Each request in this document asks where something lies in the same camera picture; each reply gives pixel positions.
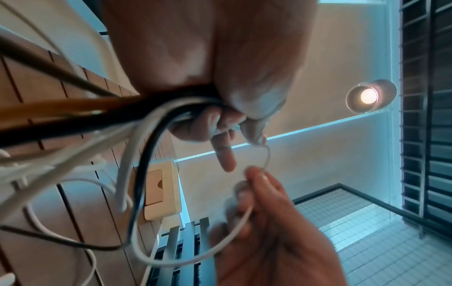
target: white grid panel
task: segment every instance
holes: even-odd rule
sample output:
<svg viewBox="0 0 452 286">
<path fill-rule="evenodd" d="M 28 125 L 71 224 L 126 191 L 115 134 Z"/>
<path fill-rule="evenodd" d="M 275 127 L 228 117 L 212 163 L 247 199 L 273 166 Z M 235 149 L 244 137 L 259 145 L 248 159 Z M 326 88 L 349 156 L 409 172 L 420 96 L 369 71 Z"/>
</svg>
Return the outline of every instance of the white grid panel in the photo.
<svg viewBox="0 0 452 286">
<path fill-rule="evenodd" d="M 343 190 L 297 208 L 333 243 L 349 285 L 452 286 L 452 246 L 419 239 L 401 217 Z"/>
</svg>

